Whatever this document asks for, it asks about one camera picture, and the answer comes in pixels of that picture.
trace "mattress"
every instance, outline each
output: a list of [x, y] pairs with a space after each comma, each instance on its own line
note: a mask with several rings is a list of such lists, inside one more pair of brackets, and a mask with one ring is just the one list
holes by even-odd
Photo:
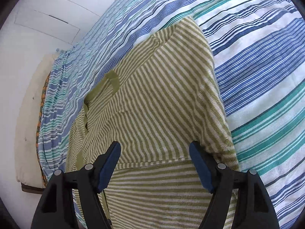
[[212, 49], [239, 167], [255, 168], [281, 228], [305, 201], [305, 22], [291, 0], [117, 0], [53, 66], [39, 158], [65, 169], [69, 131], [85, 96], [136, 44], [192, 16]]

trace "blue pad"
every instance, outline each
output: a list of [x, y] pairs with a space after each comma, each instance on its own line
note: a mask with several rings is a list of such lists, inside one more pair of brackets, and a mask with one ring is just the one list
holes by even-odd
[[199, 175], [200, 182], [204, 188], [210, 193], [213, 193], [212, 176], [208, 166], [205, 164], [200, 152], [196, 149], [193, 143], [190, 144], [190, 157]]
[[101, 192], [103, 189], [107, 188], [114, 168], [121, 155], [121, 145], [117, 143], [112, 149], [109, 157], [107, 158], [103, 168], [100, 172], [100, 180], [98, 184], [98, 189]]

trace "bed sheet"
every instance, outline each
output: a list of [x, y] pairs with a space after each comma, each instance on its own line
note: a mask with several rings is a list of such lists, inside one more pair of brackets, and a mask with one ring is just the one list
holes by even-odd
[[240, 169], [258, 171], [281, 228], [289, 228], [305, 205], [305, 22], [290, 0], [117, 0], [53, 66], [39, 134], [42, 169], [47, 178], [65, 169], [71, 125], [104, 73], [189, 15], [214, 54]]

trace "striped fabric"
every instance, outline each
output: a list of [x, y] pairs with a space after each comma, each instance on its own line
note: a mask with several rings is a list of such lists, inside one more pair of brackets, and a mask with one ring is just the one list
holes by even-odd
[[134, 46], [189, 15], [214, 55], [240, 169], [262, 171], [280, 226], [289, 228], [305, 205], [304, 97], [292, 102], [289, 95], [304, 83], [305, 22], [290, 0], [114, 2], [54, 64], [39, 134], [42, 169], [48, 178], [65, 169], [71, 125], [104, 74]]
[[66, 171], [93, 163], [114, 140], [122, 171], [105, 190], [114, 228], [198, 228], [211, 195], [189, 144], [200, 141], [232, 169], [238, 163], [212, 51], [191, 18], [138, 44], [86, 96], [71, 127]]

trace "striped bed sheet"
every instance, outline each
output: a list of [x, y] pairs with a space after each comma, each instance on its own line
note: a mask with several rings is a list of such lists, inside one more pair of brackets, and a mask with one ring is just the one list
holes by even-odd
[[71, 125], [103, 75], [186, 16], [213, 51], [240, 169], [258, 171], [281, 229], [289, 228], [305, 206], [305, 22], [291, 0], [114, 2], [54, 63], [39, 133], [42, 169], [48, 179], [65, 169]]

